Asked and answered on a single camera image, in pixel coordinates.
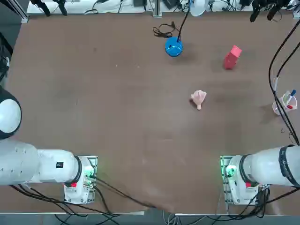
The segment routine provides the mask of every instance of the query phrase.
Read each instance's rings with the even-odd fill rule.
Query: green led light
[[[233,177],[235,172],[236,172],[236,166],[235,165],[228,165],[226,167],[227,177]]]

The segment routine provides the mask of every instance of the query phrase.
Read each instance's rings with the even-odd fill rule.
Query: blue ball
[[[171,57],[177,57],[182,53],[183,44],[177,41],[177,37],[170,37],[165,43],[165,52]]]

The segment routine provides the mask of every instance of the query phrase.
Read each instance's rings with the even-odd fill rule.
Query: marker
[[[287,104],[287,105],[290,103],[291,99],[293,98],[293,96],[294,96],[295,94],[296,94],[296,90],[294,89],[294,90],[292,90],[289,99],[286,101],[286,104]]]

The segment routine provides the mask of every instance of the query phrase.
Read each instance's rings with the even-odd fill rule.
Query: pink plastic figure
[[[202,90],[197,90],[191,95],[191,99],[197,105],[197,109],[201,109],[201,104],[206,97],[206,92]]]

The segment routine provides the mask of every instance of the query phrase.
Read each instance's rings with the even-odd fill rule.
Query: black band
[[[294,145],[291,144],[291,145],[282,147],[280,149],[278,161],[279,161],[282,176],[286,177],[289,180],[289,182],[291,182],[295,187],[300,187],[300,185],[297,183],[297,181],[293,177],[292,172],[291,172],[289,165],[287,163],[287,160],[286,160],[286,150],[288,147],[292,147],[292,146],[294,146]]]
[[[80,158],[79,158],[78,156],[74,156],[74,157],[75,157],[75,159],[76,159],[77,162],[78,162],[78,172],[77,172],[75,178],[74,178],[71,182],[65,183],[65,185],[66,185],[68,188],[71,187],[71,184],[72,184],[72,183],[77,183],[77,182],[79,181],[80,176],[81,176],[81,173],[82,173],[82,168],[83,168],[83,165],[82,165],[82,163],[81,163],[81,161],[80,161]]]
[[[244,161],[245,161],[245,158],[247,157],[248,155],[244,155],[242,156],[242,158],[240,159],[240,165],[239,165],[239,168],[240,168],[240,176],[242,177],[243,181],[246,183],[246,182],[249,182],[251,183],[251,180],[248,179],[248,177],[246,176],[245,174],[245,171],[244,171]]]
[[[240,159],[240,165],[239,165],[239,168],[240,168],[240,176],[242,177],[242,179],[243,179],[243,181],[244,181],[245,183],[250,183],[252,187],[255,187],[255,186],[258,185],[258,183],[257,183],[257,182],[253,182],[252,180],[250,180],[250,179],[248,178],[248,176],[246,175],[245,171],[244,171],[244,161],[245,161],[245,158],[246,158],[247,156],[249,156],[249,154],[248,154],[248,155],[242,156],[242,158]]]

